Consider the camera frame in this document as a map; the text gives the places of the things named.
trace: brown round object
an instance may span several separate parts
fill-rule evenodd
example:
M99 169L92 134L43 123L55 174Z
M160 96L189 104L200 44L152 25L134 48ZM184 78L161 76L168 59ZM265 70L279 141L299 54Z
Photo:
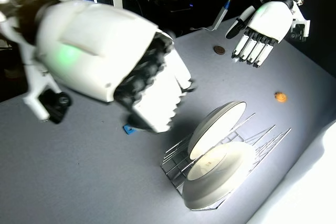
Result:
M225 49L221 46L215 46L214 50L215 50L216 54L218 54L218 55L225 54Z
M287 96L286 94L282 93L282 92L276 92L274 94L275 99L277 99L278 102L286 102L287 101Z

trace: table surface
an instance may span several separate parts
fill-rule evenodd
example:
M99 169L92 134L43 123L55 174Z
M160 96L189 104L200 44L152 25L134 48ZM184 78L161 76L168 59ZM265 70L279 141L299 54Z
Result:
M0 222L245 223L331 120L336 80L285 41L259 69L233 63L239 37L224 37L232 22L176 40L198 89L169 132L128 136L122 107L65 88L74 103L59 125L39 122L21 97L1 103ZM226 53L214 53L216 45ZM276 91L288 101L277 102ZM256 112L240 134L274 124L272 135L293 130L218 210L190 211L160 169L163 154L210 111L234 100L247 102L243 117Z

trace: plate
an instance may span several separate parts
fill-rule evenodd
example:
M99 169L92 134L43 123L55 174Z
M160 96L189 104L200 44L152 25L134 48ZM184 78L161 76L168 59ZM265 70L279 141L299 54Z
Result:
M196 128L188 145L191 160L204 155L223 140L236 125L246 108L245 102L230 102L211 112Z
M187 175L182 192L186 207L202 209L225 197L245 180L255 156L253 146L244 142L211 149Z

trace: orange object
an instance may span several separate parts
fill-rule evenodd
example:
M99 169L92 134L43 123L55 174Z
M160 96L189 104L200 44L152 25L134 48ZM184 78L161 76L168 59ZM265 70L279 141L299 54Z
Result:
M286 102L287 101L286 94L284 94L282 92L276 92L274 96L275 96L275 99L277 99L278 102Z

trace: metal frame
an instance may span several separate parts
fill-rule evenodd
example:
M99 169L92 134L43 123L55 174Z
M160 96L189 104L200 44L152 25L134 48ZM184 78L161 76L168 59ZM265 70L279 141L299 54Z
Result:
M287 131L280 133L276 137L273 137L269 141L265 141L265 137L276 127L273 125L272 127L265 129L258 134L244 139L236 130L244 125L248 120L250 120L256 113L250 115L248 118L243 120L241 123L237 124L232 130L230 131L229 135L225 137L222 141L220 141L218 145L225 144L231 141L240 141L251 144L252 146L257 146L256 148L256 161L253 163L251 170L249 171L248 175L260 164L262 160L267 157L271 151L287 136L287 134L291 131L289 128ZM173 184L175 189L178 193L182 196L183 184L187 177L189 170L192 166L199 160L201 157L195 160L190 160L187 148L189 144L189 140L192 136L190 133L188 136L183 138L169 150L167 150L164 154L161 168ZM231 191L228 195L217 201L216 203L202 208L202 209L191 209L192 211L207 211L207 210L215 210L218 209L222 203L229 198L235 190Z

